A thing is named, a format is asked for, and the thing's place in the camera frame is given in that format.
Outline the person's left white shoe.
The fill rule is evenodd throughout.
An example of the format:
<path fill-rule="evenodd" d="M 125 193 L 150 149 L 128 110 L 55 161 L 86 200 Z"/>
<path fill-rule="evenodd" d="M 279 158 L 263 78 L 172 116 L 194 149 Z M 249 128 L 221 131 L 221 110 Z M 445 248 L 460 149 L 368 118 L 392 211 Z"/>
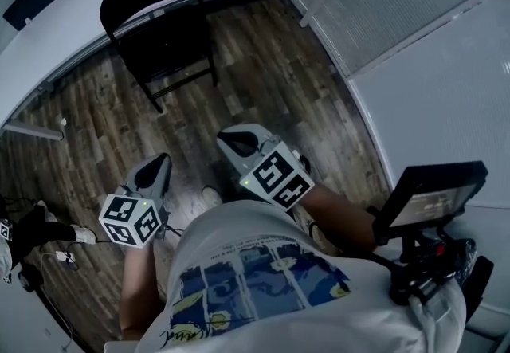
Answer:
<path fill-rule="evenodd" d="M 208 210 L 223 204 L 222 196 L 212 186 L 202 188 L 202 200 Z"/>

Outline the black monitor mount rig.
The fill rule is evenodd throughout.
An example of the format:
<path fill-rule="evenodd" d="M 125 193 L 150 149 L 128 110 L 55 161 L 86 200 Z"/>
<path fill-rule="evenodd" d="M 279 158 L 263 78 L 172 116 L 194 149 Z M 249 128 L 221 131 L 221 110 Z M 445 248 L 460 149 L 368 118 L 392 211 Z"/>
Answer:
<path fill-rule="evenodd" d="M 443 285 L 456 279 L 461 265 L 457 240 L 462 239 L 446 233 L 448 224 L 400 237 L 402 252 L 396 261 L 375 254 L 371 256 L 372 261 L 390 270 L 390 297 L 396 304 L 407 305 L 412 296 L 426 304 Z"/>

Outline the person's left forearm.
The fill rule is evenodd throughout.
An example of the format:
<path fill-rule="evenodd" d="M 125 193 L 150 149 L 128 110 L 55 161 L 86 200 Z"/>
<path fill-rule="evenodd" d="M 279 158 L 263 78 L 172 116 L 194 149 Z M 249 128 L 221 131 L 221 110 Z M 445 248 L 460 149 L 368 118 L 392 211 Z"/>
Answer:
<path fill-rule="evenodd" d="M 120 330 L 123 340 L 141 340 L 163 311 L 156 276 L 154 245 L 128 248 L 120 296 Z"/>

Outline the black body-worn monitor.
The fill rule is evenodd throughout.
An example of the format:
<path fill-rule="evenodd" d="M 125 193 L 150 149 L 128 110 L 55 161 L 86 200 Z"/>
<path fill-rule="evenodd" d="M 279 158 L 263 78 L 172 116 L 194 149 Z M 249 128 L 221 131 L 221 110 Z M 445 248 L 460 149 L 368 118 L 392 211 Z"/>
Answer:
<path fill-rule="evenodd" d="M 390 197 L 375 215 L 373 232 L 379 245 L 448 223 L 486 182 L 480 161 L 407 167 Z"/>

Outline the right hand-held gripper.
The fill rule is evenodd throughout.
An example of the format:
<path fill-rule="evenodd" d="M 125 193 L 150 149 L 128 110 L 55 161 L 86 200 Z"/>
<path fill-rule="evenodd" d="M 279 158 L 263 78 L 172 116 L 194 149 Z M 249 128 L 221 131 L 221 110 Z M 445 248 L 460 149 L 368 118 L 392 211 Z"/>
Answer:
<path fill-rule="evenodd" d="M 238 124 L 217 134 L 217 144 L 233 167 L 244 173 L 246 161 L 261 149 L 269 132 L 260 124 Z M 288 211 L 314 186 L 298 158 L 284 142 L 278 143 L 242 176 L 240 185 L 262 200 Z"/>

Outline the person's right forearm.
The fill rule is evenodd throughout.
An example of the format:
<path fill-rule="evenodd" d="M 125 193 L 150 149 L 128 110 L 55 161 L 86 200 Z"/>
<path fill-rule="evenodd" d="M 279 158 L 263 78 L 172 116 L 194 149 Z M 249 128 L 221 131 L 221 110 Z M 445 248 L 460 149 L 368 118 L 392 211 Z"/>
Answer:
<path fill-rule="evenodd" d="M 337 247 L 353 252 L 376 250 L 375 217 L 343 195 L 316 184 L 298 204 Z"/>

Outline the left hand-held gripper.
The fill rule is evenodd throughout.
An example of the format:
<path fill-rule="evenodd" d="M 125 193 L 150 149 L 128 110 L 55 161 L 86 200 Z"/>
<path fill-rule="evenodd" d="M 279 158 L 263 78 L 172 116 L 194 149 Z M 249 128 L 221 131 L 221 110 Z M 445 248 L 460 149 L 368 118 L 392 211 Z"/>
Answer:
<path fill-rule="evenodd" d="M 126 186 L 118 186 L 106 197 L 99 222 L 113 243 L 142 249 L 164 235 L 168 212 L 161 198 L 168 191 L 170 178 L 171 157 L 166 153 L 154 155 L 131 169 Z M 144 197 L 136 191 L 153 183 L 153 194 L 161 198 Z"/>

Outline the person's white printed t-shirt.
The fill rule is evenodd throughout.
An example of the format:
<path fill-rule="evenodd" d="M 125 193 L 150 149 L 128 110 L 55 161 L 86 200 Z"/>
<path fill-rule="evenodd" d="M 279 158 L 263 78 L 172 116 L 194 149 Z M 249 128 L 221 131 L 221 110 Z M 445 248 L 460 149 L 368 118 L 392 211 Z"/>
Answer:
<path fill-rule="evenodd" d="M 188 225 L 163 310 L 104 353 L 457 353 L 465 321 L 455 280 L 400 306 L 387 268 L 328 256 L 285 212 L 246 200 Z"/>

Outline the black folding chair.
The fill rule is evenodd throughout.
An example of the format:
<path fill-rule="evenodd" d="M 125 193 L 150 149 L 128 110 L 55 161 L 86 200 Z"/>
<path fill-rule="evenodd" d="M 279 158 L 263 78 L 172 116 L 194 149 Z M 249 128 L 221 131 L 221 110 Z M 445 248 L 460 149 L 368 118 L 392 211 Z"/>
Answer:
<path fill-rule="evenodd" d="M 172 9 L 117 37 L 115 32 L 132 16 L 166 0 L 103 0 L 100 22 L 127 70 L 135 78 L 157 112 L 157 99 L 198 78 L 211 75 L 218 85 L 210 28 L 203 0 Z M 178 80 L 157 92 L 148 84 L 206 60 L 208 67 Z"/>

